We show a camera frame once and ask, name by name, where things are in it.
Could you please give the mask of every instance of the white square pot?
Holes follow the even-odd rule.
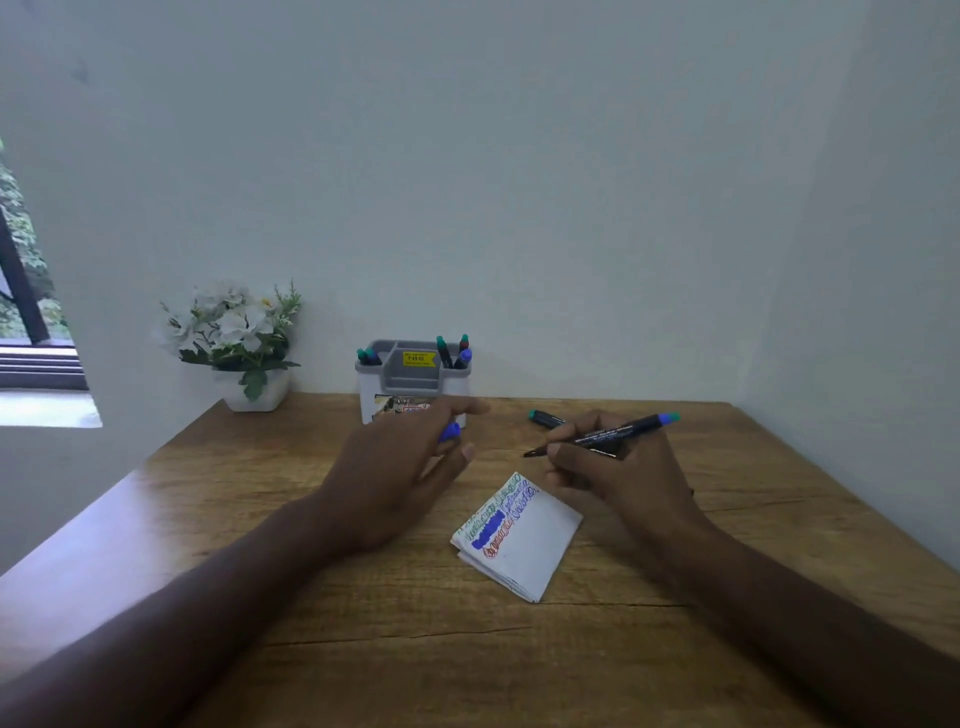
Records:
[[[212,370],[213,381],[217,392],[224,398],[227,407],[234,412],[272,412],[287,396],[290,389],[290,371],[287,369],[272,369],[267,372],[267,386],[260,396],[253,401],[247,399],[240,386],[243,372],[220,372]]]

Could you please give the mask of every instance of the desk organizer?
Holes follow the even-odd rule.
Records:
[[[436,342],[377,339],[370,347],[380,360],[379,366],[354,363],[364,425],[385,412],[425,409],[440,395],[470,393],[472,360],[465,369],[447,369]],[[446,350],[456,361],[459,345],[447,345]],[[457,423],[466,427],[467,415],[459,415]]]

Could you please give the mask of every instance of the paper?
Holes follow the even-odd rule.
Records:
[[[520,473],[457,529],[460,558],[531,602],[538,602],[583,516]]]

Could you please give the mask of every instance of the wooden desk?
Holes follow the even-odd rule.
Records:
[[[530,605],[461,563],[453,531],[561,416],[677,409],[697,500],[737,538],[954,655],[960,576],[728,404],[494,400],[478,456],[386,549],[323,572],[188,726],[806,726],[831,718],[640,575],[604,506]],[[294,395],[271,415],[217,405],[0,578],[0,679],[46,657],[317,485],[359,407]]]

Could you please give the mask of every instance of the blue marker cap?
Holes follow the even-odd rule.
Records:
[[[452,440],[455,437],[460,437],[460,426],[457,423],[450,423],[444,427],[444,431],[440,434],[440,440],[438,443],[445,443],[447,440]]]

